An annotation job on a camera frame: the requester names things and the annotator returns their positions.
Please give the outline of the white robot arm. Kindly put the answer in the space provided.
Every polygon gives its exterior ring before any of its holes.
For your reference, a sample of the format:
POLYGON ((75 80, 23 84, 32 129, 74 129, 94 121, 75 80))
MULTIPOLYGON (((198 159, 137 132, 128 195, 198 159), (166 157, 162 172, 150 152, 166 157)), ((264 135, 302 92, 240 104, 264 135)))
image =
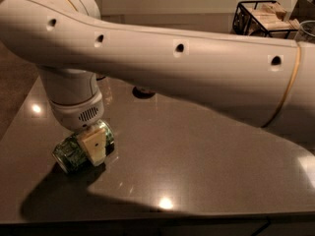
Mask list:
POLYGON ((101 118, 103 74, 314 148, 312 43, 118 25, 101 20, 95 0, 4 0, 0 28, 7 48, 37 66, 71 131, 101 118))

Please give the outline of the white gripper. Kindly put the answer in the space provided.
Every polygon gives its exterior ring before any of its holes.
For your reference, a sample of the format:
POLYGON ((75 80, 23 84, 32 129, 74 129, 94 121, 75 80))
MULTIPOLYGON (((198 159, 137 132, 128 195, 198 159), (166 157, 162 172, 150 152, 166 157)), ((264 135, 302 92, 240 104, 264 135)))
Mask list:
MULTIPOLYGON (((100 91, 80 104, 60 105, 50 101, 50 107, 58 123, 73 132, 86 129, 97 122, 104 113, 100 91)), ((80 133, 77 140, 93 166, 104 163, 106 135, 103 128, 89 128, 80 133)))

